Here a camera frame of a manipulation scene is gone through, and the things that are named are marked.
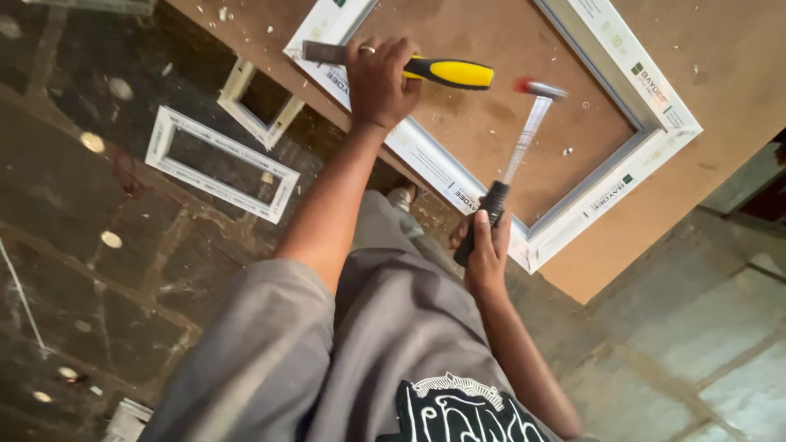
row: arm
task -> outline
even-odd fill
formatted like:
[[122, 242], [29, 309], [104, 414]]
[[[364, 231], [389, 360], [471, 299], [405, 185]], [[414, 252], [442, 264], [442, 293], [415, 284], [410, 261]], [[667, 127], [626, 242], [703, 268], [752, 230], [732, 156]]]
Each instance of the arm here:
[[[467, 219], [450, 235], [457, 248], [467, 235]], [[510, 212], [493, 230], [485, 210], [475, 215], [475, 251], [465, 274], [467, 290], [483, 319], [491, 351], [505, 372], [518, 400], [564, 439], [581, 436], [582, 424], [573, 404], [535, 346], [505, 288], [505, 261], [510, 240]]]
[[387, 134], [415, 108], [421, 81], [404, 79], [417, 52], [407, 39], [376, 37], [347, 44], [352, 128], [344, 148], [322, 169], [289, 224], [274, 257], [305, 263], [334, 294], [352, 245], [363, 190]]

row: brown wooden board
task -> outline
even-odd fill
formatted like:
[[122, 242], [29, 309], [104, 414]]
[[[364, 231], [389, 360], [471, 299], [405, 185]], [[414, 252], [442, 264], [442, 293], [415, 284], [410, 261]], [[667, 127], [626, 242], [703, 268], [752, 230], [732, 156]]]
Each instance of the brown wooden board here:
[[[347, 114], [339, 105], [313, 87], [281, 52], [314, 0], [167, 1], [334, 124], [349, 128]], [[488, 8], [499, 7], [496, 0], [487, 4]], [[704, 132], [541, 267], [539, 272], [549, 282], [581, 304], [598, 294], [758, 152], [786, 121], [786, 83], [781, 78], [786, 68], [782, 44], [786, 41], [782, 25], [786, 2], [696, 0], [667, 5], [662, 0], [612, 0], [612, 4]], [[223, 6], [229, 7], [234, 20], [218, 19]], [[399, 20], [396, 9], [391, 14], [393, 21]], [[268, 26], [274, 27], [270, 34]], [[527, 44], [540, 44], [537, 35], [535, 38]], [[589, 93], [577, 85], [559, 86], [567, 87], [578, 100], [578, 94]], [[454, 130], [469, 133], [466, 127]], [[389, 151], [381, 150], [383, 155], [397, 169], [408, 172]]]
[[634, 134], [570, 46], [529, 2], [384, 0], [355, 32], [358, 39], [371, 35], [406, 35], [426, 57], [494, 68], [487, 91], [424, 84], [413, 113], [487, 187], [501, 178], [534, 101], [512, 92], [513, 80], [532, 77], [572, 92], [551, 106], [513, 180], [507, 205], [527, 226]]

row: chisel blade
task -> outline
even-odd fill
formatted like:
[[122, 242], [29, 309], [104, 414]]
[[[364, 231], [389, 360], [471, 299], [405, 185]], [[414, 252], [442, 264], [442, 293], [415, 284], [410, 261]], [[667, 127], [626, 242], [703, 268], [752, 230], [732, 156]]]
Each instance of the chisel blade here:
[[303, 42], [303, 59], [327, 64], [346, 64], [347, 55], [344, 46], [327, 43]]

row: gray trousers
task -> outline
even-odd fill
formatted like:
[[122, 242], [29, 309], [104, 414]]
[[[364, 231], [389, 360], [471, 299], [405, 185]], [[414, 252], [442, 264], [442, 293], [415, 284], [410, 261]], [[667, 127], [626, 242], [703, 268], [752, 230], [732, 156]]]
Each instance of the gray trousers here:
[[352, 249], [376, 248], [398, 249], [421, 256], [441, 268], [446, 276], [461, 283], [442, 246], [426, 234], [410, 215], [406, 189], [393, 189], [387, 198], [375, 190], [367, 190], [363, 194]]

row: yellow chisel handle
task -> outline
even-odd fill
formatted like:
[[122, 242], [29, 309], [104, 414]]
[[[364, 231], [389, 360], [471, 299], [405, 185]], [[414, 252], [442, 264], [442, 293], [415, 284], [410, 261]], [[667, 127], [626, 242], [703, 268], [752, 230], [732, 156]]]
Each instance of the yellow chisel handle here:
[[428, 59], [412, 56], [404, 66], [404, 76], [409, 79], [428, 79], [457, 89], [487, 90], [494, 79], [494, 70], [471, 61]]

